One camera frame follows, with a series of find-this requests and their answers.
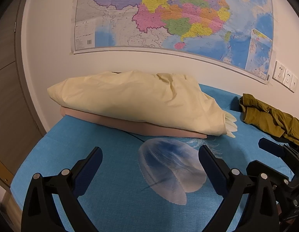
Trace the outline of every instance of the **cream pillowcase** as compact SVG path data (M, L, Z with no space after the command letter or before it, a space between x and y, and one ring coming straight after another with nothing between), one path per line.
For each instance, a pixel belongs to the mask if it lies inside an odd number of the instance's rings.
M59 105L83 112L207 135L229 132L226 112L187 75L103 72L68 78L48 94Z

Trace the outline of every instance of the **map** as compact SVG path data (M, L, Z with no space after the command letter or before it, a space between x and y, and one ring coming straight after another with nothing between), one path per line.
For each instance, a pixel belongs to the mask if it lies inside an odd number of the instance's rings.
M273 25L272 0L77 0L74 51L173 50L266 81Z

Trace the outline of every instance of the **green jacket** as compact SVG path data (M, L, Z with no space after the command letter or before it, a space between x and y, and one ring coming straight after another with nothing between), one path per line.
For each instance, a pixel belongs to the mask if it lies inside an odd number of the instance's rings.
M276 137L283 136L299 145L299 120L260 100L253 95L243 94L240 98L243 110L243 121L252 124L262 131Z

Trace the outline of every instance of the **wall outlet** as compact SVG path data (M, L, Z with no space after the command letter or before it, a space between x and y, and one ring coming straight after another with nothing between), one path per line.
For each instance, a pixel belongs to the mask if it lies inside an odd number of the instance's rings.
M283 66L280 62L276 61L273 79L275 79L277 82L282 84L285 71L286 71L285 66Z
M291 85L292 76L293 74L291 73L291 71L286 69L284 79L283 79L283 85L286 86L287 88L289 88Z
M298 83L298 79L295 75L293 75L291 79L291 84L289 86L289 90L295 92L295 90L297 89L297 83Z

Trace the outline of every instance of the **wooden wardrobe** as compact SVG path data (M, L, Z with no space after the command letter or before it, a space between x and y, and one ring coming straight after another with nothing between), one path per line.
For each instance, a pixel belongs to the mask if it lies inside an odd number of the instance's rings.
M10 191L18 168L45 135L32 103L21 56L26 0L13 0L0 19L0 185Z

